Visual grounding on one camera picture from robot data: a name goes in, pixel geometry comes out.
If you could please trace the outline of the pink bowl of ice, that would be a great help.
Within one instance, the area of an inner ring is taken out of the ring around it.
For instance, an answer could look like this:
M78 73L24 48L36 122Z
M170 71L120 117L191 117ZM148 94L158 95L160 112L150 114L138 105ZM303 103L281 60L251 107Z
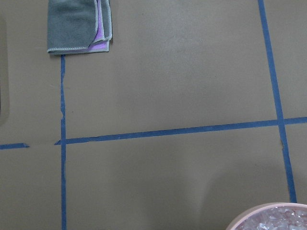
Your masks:
M228 230L305 230L307 206L297 203L268 203L238 215Z

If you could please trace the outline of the grey purple folded cloth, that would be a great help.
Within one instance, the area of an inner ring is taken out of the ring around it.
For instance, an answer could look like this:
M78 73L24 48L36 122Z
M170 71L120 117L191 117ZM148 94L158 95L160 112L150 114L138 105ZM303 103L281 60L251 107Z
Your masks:
M47 52L53 55L108 52L112 14L108 0L50 0Z

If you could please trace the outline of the cream bear serving tray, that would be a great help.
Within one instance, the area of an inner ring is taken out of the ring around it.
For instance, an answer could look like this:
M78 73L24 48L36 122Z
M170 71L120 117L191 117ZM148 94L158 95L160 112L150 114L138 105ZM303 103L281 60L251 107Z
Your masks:
M8 78L8 46L7 24L0 17L0 125L2 126L9 116L9 78Z

